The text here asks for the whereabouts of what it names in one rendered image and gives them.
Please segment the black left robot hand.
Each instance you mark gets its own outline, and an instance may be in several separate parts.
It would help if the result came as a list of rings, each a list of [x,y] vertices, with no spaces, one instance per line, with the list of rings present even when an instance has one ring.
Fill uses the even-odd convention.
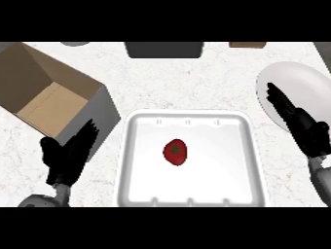
[[[66,145],[49,136],[41,139],[42,160],[49,167],[48,185],[64,184],[72,187],[77,183],[98,133],[94,120],[89,120]]]

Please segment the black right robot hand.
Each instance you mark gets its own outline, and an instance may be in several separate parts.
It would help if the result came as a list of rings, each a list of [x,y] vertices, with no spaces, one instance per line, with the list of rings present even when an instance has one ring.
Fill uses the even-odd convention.
[[[297,145],[303,153],[311,157],[331,155],[330,125],[318,122],[309,112],[297,107],[287,94],[274,83],[268,84],[268,101],[274,105],[283,118]]]

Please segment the white round plate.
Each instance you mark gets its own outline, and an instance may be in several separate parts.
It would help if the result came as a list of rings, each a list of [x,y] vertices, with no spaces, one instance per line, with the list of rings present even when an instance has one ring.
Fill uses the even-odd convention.
[[[305,108],[315,120],[328,123],[331,137],[331,79],[311,66],[293,61],[272,63],[259,73],[256,95],[262,109],[274,123],[289,129],[266,99],[269,83],[286,93],[294,105]]]

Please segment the red tomato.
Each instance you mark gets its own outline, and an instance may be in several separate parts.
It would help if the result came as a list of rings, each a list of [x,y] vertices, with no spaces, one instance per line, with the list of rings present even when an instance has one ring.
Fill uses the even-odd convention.
[[[166,161],[173,165],[182,165],[188,159],[188,146],[184,140],[172,140],[163,150]]]

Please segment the white rectangular tray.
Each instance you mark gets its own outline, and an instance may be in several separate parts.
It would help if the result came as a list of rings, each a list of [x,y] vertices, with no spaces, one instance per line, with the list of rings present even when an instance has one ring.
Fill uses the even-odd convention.
[[[182,165],[163,156],[175,139],[188,146]],[[249,115],[228,110],[134,111],[125,126],[114,203],[120,207],[268,206]]]

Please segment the open wooden drawer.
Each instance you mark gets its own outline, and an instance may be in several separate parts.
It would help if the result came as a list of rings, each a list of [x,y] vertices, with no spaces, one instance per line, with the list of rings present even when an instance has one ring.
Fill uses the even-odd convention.
[[[58,137],[101,88],[26,43],[0,53],[0,106],[48,136]]]

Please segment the small brown wooden block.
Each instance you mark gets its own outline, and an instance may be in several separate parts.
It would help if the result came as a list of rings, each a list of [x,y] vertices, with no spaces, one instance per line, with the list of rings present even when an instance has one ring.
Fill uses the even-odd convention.
[[[230,42],[230,47],[263,49],[266,47],[266,42]]]

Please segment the dark grey rectangular appliance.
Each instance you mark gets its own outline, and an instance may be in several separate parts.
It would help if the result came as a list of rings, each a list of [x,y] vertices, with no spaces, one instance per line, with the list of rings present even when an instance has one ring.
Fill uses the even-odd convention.
[[[203,42],[126,42],[131,58],[200,58]]]

